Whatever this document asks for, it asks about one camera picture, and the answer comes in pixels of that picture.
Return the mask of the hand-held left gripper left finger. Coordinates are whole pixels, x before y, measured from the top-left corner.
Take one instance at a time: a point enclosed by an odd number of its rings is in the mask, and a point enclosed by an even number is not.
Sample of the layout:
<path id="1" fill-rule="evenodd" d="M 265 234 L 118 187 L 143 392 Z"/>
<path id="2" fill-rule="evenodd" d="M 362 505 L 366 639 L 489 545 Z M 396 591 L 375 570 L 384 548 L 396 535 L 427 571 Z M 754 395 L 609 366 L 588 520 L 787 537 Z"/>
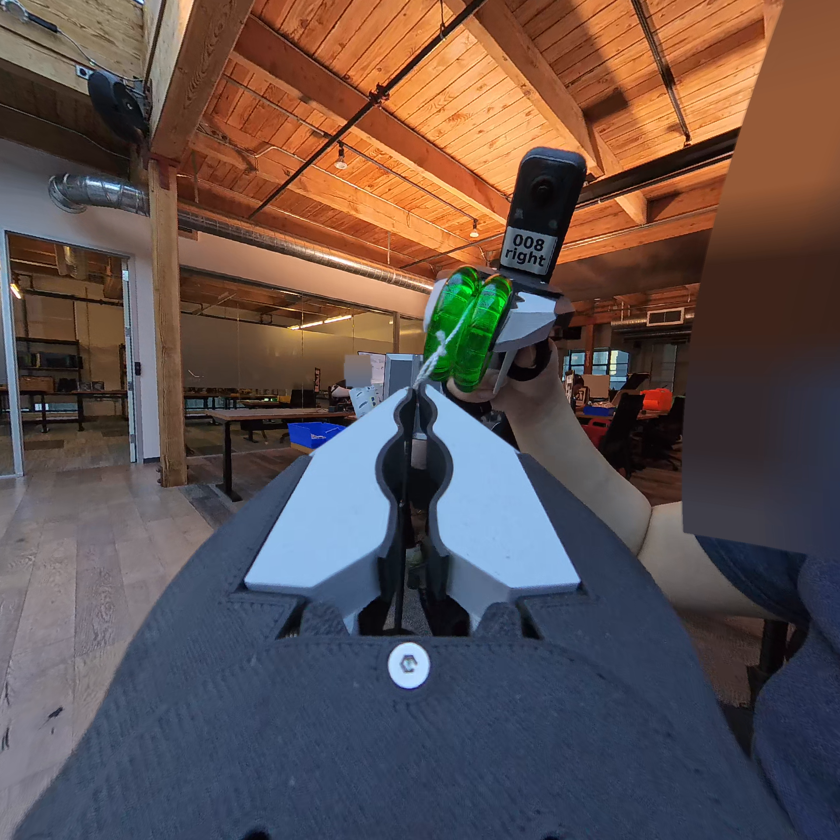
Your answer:
<path id="1" fill-rule="evenodd" d="M 329 604 L 352 634 L 401 631 L 416 410 L 402 388 L 308 458 L 248 590 Z"/>

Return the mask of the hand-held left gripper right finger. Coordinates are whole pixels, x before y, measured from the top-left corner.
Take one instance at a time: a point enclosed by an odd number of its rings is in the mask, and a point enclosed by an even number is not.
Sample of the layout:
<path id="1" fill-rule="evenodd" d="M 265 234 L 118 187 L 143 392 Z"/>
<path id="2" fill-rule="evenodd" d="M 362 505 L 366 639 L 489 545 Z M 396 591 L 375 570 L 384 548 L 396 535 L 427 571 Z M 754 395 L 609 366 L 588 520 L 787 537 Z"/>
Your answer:
<path id="1" fill-rule="evenodd" d="M 428 588 L 455 602 L 475 632 L 487 608 L 581 587 L 520 459 L 501 437 L 428 384 L 420 386 L 427 533 L 441 571 Z"/>

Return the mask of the green translucent yoyo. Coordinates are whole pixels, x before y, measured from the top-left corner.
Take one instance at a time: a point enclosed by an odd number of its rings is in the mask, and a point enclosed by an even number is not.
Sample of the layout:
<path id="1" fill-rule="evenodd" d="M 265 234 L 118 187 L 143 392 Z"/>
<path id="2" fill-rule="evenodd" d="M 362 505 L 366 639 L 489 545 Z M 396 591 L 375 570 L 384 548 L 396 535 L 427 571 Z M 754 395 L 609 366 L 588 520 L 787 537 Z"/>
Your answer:
<path id="1" fill-rule="evenodd" d="M 512 296 L 508 278 L 482 277 L 471 266 L 458 268 L 436 284 L 444 287 L 430 322 L 419 382 L 447 383 L 473 391 L 487 371 L 502 317 Z"/>

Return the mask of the person's right forearm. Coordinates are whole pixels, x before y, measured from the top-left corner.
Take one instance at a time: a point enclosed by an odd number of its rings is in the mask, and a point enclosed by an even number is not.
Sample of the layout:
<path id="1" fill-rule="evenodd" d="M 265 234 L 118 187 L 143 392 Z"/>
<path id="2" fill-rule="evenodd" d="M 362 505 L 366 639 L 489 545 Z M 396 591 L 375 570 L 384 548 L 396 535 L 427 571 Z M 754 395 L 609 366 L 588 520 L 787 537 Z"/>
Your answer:
<path id="1" fill-rule="evenodd" d="M 614 531 L 675 608 L 807 627 L 791 563 L 756 549 L 713 548 L 710 539 L 699 541 L 684 528 L 681 502 L 651 505 L 595 449 L 570 405 L 562 403 L 542 421 L 513 433 L 524 454 Z"/>

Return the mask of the person's right hand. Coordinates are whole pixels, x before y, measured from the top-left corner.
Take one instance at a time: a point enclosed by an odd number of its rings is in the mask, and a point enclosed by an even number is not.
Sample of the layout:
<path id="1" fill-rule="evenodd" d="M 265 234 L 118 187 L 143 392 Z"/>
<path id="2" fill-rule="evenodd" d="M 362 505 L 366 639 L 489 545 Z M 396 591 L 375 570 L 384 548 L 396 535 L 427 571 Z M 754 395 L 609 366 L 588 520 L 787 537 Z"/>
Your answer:
<path id="1" fill-rule="evenodd" d="M 560 378 L 559 354 L 553 341 L 544 339 L 519 350 L 507 373 L 498 384 L 501 371 L 488 369 L 478 386 L 465 392 L 450 377 L 447 389 L 462 403 L 490 404 L 504 413 L 514 432 L 535 425 L 565 404 Z"/>

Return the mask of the grey computer monitor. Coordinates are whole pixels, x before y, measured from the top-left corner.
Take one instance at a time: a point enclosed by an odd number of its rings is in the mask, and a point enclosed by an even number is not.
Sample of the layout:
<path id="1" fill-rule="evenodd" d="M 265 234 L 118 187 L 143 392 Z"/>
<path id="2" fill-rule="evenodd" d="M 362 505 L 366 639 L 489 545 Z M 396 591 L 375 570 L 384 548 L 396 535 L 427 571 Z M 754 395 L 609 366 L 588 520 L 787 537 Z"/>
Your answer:
<path id="1" fill-rule="evenodd" d="M 383 401 L 403 388 L 413 386 L 423 365 L 420 353 L 387 353 L 385 355 Z"/>

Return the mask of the blue plastic bin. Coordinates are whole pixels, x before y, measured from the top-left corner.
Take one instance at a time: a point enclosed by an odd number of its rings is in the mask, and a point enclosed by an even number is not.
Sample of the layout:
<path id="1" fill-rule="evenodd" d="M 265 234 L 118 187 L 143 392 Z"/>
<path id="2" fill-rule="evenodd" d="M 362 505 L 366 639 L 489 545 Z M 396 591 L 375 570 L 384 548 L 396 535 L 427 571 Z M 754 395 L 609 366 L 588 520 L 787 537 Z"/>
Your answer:
<path id="1" fill-rule="evenodd" d="M 317 448 L 340 434 L 346 426 L 324 422 L 289 423 L 287 431 L 290 446 L 304 454 L 311 454 Z"/>

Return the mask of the long office desk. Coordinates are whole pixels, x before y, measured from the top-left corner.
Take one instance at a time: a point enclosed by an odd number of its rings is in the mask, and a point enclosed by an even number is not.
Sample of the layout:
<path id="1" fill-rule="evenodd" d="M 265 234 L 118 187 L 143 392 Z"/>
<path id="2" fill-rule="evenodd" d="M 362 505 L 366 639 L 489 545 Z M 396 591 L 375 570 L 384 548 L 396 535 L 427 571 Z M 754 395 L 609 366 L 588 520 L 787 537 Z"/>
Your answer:
<path id="1" fill-rule="evenodd" d="M 233 449 L 231 425 L 241 422 L 298 421 L 327 422 L 328 419 L 348 419 L 354 421 L 354 412 L 331 413 L 320 408 L 256 408 L 256 409 L 206 409 L 208 417 L 221 423 L 224 428 L 223 481 L 216 485 L 232 502 L 241 501 L 241 496 L 233 488 Z"/>

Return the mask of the black office chair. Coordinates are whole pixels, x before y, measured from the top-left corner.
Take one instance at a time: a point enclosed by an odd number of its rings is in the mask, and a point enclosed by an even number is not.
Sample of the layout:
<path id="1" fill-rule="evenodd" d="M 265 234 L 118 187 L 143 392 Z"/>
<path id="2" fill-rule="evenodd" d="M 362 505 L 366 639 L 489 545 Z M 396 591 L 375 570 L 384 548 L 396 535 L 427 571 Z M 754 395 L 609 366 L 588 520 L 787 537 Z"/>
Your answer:
<path id="1" fill-rule="evenodd" d="M 644 408 L 644 395 L 625 392 L 606 429 L 598 450 L 607 463 L 629 479 L 634 471 L 634 430 Z"/>

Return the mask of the black ceiling pipe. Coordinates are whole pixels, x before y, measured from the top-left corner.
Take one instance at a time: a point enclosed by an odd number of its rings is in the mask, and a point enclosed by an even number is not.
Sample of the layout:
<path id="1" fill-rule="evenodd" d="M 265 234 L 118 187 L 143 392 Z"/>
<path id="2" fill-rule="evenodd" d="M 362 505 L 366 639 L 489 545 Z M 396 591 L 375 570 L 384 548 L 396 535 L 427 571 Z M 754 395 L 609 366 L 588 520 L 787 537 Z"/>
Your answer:
<path id="1" fill-rule="evenodd" d="M 326 136 L 321 148 L 289 175 L 258 206 L 252 217 L 299 180 L 326 151 L 354 131 L 449 193 L 503 222 L 509 209 L 509 201 L 504 195 L 384 109 L 394 90 L 484 4 L 484 1 L 469 3 L 392 79 L 378 85 L 367 96 L 339 79 L 287 38 L 258 19 L 250 18 L 235 45 L 234 57 L 305 104 L 332 119 L 344 119 L 340 128 Z"/>

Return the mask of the metal storage shelf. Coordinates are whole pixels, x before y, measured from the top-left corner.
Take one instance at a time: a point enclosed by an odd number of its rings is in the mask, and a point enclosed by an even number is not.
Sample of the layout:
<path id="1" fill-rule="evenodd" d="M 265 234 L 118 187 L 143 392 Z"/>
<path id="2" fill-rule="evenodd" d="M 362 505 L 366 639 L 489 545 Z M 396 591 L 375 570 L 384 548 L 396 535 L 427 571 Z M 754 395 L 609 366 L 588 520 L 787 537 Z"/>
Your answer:
<path id="1" fill-rule="evenodd" d="M 84 363 L 76 339 L 16 337 L 18 383 L 22 393 L 74 393 Z"/>

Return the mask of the person's blue shirt torso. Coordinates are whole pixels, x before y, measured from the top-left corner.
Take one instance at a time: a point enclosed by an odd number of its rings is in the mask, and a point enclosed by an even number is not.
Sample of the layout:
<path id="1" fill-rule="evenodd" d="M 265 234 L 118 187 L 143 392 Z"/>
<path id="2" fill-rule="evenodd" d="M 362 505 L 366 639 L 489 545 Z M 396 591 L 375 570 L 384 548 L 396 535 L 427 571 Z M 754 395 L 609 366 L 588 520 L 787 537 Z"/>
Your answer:
<path id="1" fill-rule="evenodd" d="M 805 634 L 764 685 L 752 755 L 801 838 L 839 838 L 839 559 L 698 535 L 725 578 Z"/>

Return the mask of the wooden support post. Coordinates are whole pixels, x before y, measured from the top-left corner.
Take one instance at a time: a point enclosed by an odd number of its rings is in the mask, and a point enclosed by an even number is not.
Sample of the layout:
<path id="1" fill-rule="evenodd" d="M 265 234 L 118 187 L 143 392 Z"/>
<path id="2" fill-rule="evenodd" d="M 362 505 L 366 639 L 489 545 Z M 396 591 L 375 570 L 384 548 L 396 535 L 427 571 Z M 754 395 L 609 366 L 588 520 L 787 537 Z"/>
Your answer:
<path id="1" fill-rule="evenodd" d="M 161 486 L 182 487 L 187 466 L 175 174 L 169 162 L 154 157 L 148 172 Z"/>

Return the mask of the glass door frame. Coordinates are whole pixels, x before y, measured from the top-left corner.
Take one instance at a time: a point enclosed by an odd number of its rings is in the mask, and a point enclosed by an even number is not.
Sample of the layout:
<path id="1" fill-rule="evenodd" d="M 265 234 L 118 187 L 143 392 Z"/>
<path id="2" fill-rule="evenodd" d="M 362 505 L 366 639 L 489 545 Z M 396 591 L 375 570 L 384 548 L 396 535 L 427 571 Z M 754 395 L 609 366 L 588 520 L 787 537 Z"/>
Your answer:
<path id="1" fill-rule="evenodd" d="M 120 466 L 138 458 L 130 259 L 2 231 L 1 474 Z M 78 340 L 74 393 L 22 393 L 16 337 Z"/>

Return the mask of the silver metal air duct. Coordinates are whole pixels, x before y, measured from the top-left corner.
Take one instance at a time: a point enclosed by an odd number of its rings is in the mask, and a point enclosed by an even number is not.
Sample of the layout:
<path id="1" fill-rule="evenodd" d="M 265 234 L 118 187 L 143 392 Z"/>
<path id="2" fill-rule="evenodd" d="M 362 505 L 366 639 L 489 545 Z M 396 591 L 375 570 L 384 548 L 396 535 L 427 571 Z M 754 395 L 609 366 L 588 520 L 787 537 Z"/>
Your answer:
<path id="1" fill-rule="evenodd" d="M 69 214 L 80 214 L 90 207 L 99 207 L 151 216 L 149 194 L 111 175 L 52 175 L 49 178 L 48 194 L 59 209 Z M 430 280 L 403 269 L 346 256 L 334 248 L 317 245 L 304 238 L 251 226 L 225 214 L 205 213 L 193 206 L 179 206 L 177 226 L 412 291 L 429 294 L 433 289 Z"/>

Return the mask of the black round wall speaker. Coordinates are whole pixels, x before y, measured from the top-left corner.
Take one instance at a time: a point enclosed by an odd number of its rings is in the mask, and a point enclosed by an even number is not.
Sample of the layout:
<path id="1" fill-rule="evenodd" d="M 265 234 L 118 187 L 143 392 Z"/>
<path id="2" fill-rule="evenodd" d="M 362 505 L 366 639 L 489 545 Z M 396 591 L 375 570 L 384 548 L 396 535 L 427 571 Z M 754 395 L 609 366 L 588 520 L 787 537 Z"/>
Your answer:
<path id="1" fill-rule="evenodd" d="M 92 107 L 109 131 L 128 144 L 142 144 L 150 125 L 132 86 L 108 70 L 93 70 L 87 79 Z"/>

